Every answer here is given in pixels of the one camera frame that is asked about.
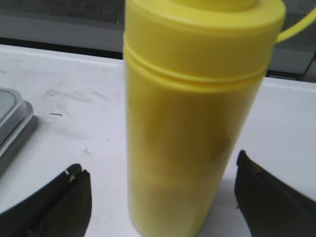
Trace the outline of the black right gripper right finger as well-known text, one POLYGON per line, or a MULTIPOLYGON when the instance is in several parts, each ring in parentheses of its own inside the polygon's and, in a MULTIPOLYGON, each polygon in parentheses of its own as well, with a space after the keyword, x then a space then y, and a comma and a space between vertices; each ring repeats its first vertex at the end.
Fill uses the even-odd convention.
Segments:
POLYGON ((252 161, 244 150, 237 157, 235 196, 253 237, 316 235, 316 202, 252 161))

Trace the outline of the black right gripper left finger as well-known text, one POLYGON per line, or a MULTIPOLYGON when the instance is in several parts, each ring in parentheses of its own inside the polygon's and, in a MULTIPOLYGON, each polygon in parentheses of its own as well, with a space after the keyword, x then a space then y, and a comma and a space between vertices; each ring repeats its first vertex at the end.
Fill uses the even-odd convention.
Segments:
POLYGON ((90 174, 80 164, 1 213, 2 237, 83 237, 92 211, 90 174))

